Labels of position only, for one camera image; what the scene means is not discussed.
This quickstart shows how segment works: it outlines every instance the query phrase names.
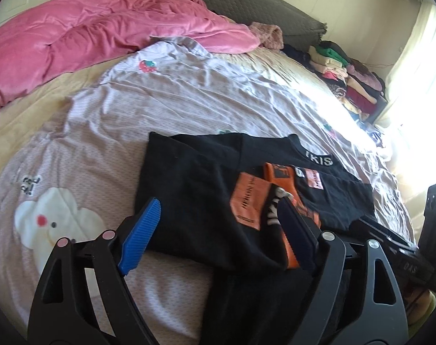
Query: blue gripper pad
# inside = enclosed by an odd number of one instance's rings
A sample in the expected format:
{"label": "blue gripper pad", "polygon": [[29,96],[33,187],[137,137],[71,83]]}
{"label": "blue gripper pad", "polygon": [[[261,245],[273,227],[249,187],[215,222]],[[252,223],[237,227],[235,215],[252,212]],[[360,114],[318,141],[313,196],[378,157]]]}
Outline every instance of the blue gripper pad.
{"label": "blue gripper pad", "polygon": [[160,220],[160,201],[153,198],[144,208],[141,216],[133,226],[122,244],[122,253],[118,264],[122,275],[138,266],[141,256]]}
{"label": "blue gripper pad", "polygon": [[306,224],[314,221],[304,219],[287,197],[277,204],[277,218],[301,268],[314,272],[318,241]]}

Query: pink comforter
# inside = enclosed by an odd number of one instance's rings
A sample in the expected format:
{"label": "pink comforter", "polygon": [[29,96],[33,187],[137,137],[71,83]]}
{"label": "pink comforter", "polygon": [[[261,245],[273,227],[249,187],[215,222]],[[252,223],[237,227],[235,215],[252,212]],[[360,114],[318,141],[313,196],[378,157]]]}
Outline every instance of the pink comforter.
{"label": "pink comforter", "polygon": [[259,45],[201,0],[51,0],[0,27],[0,108],[65,72],[144,48],[150,36],[189,36],[213,53]]}

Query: cloud print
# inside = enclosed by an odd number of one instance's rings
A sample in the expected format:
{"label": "cloud print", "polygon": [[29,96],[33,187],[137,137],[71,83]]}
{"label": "cloud print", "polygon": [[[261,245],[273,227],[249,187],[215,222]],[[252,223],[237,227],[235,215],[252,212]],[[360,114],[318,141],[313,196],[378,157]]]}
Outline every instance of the cloud print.
{"label": "cloud print", "polygon": [[[52,249],[61,237],[76,242],[97,238],[105,231],[100,216],[84,207],[78,209],[72,193],[65,188],[49,188],[37,201],[25,201],[15,211],[15,229],[22,244],[32,249],[34,262],[41,274]],[[92,297],[98,295],[93,271],[87,274]]]}

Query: white curtain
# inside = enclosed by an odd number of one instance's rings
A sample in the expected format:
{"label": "white curtain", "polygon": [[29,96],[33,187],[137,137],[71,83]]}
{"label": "white curtain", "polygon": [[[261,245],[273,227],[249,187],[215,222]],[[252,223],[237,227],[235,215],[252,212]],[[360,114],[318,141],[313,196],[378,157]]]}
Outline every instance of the white curtain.
{"label": "white curtain", "polygon": [[428,186],[436,183],[436,6],[422,3],[408,43],[387,79],[389,106],[377,121],[393,145],[397,176],[416,235]]}

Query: gray headboard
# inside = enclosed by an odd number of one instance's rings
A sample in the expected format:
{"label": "gray headboard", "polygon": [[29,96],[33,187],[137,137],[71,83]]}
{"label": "gray headboard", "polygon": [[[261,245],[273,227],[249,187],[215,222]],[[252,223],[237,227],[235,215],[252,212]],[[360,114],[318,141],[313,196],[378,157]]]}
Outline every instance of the gray headboard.
{"label": "gray headboard", "polygon": [[261,22],[282,29],[284,42],[307,52],[320,42],[326,25],[282,0],[204,0],[208,9],[246,25]]}

